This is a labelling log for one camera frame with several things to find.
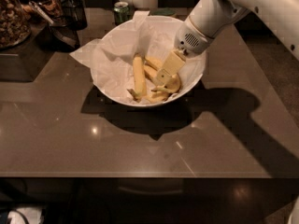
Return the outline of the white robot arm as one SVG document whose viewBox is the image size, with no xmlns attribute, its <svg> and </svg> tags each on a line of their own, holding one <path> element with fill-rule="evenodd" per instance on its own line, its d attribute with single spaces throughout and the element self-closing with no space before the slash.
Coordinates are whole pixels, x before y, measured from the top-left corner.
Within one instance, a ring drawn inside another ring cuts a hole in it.
<svg viewBox="0 0 299 224">
<path fill-rule="evenodd" d="M 226 26 L 250 12 L 299 59 L 299 0 L 200 0 L 179 27 L 174 49 L 158 70 L 158 83 L 167 83 L 186 58 L 202 54 Z"/>
</svg>

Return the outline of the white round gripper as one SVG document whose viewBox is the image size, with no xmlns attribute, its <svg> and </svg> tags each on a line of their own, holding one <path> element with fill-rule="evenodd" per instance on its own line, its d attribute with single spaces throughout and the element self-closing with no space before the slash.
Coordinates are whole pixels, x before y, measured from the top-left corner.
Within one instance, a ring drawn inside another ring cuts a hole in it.
<svg viewBox="0 0 299 224">
<path fill-rule="evenodd" d="M 177 30 L 174 50 L 170 51 L 155 77 L 158 85 L 166 84 L 186 63 L 186 57 L 202 54 L 213 39 L 201 33 L 190 18 L 183 22 Z"/>
</svg>

